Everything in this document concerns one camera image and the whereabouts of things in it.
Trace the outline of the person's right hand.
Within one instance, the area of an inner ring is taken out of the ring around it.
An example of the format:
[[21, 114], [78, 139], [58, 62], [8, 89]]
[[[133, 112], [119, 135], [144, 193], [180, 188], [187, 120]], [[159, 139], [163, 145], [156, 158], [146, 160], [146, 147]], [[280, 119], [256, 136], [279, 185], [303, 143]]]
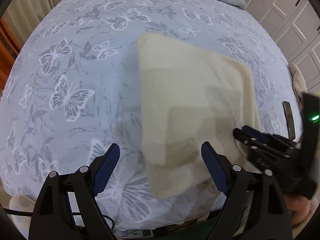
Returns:
[[307, 219], [308, 215], [312, 210], [312, 201], [304, 196], [284, 196], [287, 208], [292, 211], [291, 223], [292, 226], [298, 226], [304, 220]]

